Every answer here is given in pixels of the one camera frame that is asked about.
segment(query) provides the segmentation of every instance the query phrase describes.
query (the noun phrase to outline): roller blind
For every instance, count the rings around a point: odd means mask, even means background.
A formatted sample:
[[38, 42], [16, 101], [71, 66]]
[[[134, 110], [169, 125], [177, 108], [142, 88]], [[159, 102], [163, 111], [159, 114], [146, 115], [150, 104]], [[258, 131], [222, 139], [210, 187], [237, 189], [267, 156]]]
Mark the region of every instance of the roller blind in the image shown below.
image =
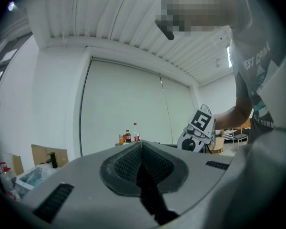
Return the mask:
[[177, 144], [188, 119], [194, 112], [194, 104], [188, 87], [165, 78], [162, 78], [162, 83], [171, 121], [173, 143]]
[[134, 123], [138, 124], [141, 139], [172, 143], [160, 77], [119, 64], [92, 61], [82, 100], [83, 155], [113, 147], [126, 129], [133, 140]]

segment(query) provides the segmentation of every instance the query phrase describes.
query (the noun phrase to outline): white robot part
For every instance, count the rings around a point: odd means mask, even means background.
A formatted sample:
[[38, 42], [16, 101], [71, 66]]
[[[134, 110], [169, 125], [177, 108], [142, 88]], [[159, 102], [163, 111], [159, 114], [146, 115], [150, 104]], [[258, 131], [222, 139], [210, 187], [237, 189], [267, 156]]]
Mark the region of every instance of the white robot part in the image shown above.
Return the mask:
[[215, 118], [209, 113], [197, 110], [188, 120], [188, 125], [178, 139], [177, 148], [199, 152], [210, 144], [215, 132]]

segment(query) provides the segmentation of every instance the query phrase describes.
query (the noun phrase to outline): red bottle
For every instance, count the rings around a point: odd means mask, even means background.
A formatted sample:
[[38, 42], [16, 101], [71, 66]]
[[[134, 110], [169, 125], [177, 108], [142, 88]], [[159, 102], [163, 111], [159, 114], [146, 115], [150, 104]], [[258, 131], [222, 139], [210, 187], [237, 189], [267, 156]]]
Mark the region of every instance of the red bottle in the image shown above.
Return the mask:
[[132, 136], [130, 135], [129, 130], [126, 130], [125, 142], [126, 143], [131, 143], [132, 142]]
[[140, 141], [140, 132], [138, 132], [137, 123], [134, 123], [133, 126], [134, 126], [134, 131], [133, 131], [134, 141], [139, 142]]

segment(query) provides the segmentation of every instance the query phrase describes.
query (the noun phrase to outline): person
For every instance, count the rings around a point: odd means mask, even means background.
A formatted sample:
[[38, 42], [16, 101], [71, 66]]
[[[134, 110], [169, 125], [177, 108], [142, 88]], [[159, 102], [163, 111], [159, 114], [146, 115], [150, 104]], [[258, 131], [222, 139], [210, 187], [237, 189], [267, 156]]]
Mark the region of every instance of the person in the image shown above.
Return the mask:
[[259, 96], [286, 56], [286, 32], [266, 0], [162, 0], [165, 20], [178, 31], [231, 28], [230, 60], [236, 84], [236, 103], [215, 116], [216, 130], [242, 125], [252, 108], [248, 143], [275, 128]]

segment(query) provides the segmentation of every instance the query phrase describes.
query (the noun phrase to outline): plastic bottle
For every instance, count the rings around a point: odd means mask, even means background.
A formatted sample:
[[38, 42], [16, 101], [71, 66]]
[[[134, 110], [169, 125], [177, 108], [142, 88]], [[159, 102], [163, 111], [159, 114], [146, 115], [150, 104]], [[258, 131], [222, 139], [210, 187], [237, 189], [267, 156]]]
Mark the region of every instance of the plastic bottle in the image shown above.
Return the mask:
[[16, 184], [16, 175], [14, 174], [14, 172], [11, 170], [11, 168], [8, 168], [7, 164], [5, 162], [1, 162], [0, 163], [0, 167], [2, 172], [5, 172], [8, 174], [8, 176], [10, 177], [13, 186], [15, 186]]
[[126, 130], [125, 142], [126, 143], [131, 143], [132, 142], [132, 136], [130, 135], [129, 130]]
[[0, 174], [0, 179], [4, 187], [5, 193], [13, 200], [20, 201], [19, 194], [17, 193], [11, 179], [13, 174], [11, 173], [10, 168], [8, 168], [6, 164], [0, 165], [3, 165], [3, 173]]
[[140, 141], [140, 133], [138, 132], [137, 123], [134, 123], [133, 126], [134, 126], [134, 131], [133, 131], [134, 141], [139, 142]]

